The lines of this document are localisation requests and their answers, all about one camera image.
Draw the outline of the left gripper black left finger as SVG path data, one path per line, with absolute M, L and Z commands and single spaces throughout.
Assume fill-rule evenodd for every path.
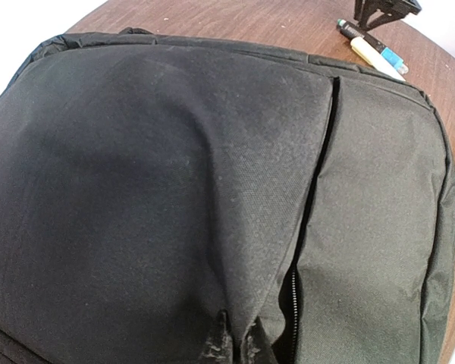
M 231 330 L 231 322 L 226 309 L 220 310 L 209 330 L 202 351 L 200 363 L 234 364 L 237 361 L 237 347 Z

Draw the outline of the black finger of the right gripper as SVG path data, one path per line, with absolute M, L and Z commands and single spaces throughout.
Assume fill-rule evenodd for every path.
M 416 0 L 355 0 L 354 20 L 359 28 L 373 30 L 402 20 L 409 14 L 417 15 L 421 5 Z

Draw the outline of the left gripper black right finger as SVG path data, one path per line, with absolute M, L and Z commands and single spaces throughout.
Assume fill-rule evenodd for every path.
M 243 364 L 277 364 L 271 344 L 260 318 L 250 326 L 240 347 L 240 362 Z

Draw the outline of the blue black marker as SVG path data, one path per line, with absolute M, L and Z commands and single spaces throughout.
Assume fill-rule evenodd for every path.
M 374 49 L 376 49 L 384 59 L 386 59 L 393 68 L 401 75 L 407 74 L 409 68 L 404 63 L 404 60 L 393 50 L 388 48 L 384 43 L 380 42 L 374 36 L 370 35 L 366 31 L 360 29 L 357 25 L 347 21 L 344 27 L 339 28 L 340 33 L 343 34 L 349 40 L 352 40 L 358 36 L 368 42 Z

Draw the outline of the black student backpack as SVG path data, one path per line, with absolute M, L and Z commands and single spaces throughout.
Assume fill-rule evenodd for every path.
M 137 29 L 43 42 L 0 95 L 0 363 L 437 363 L 455 165 L 419 89 Z

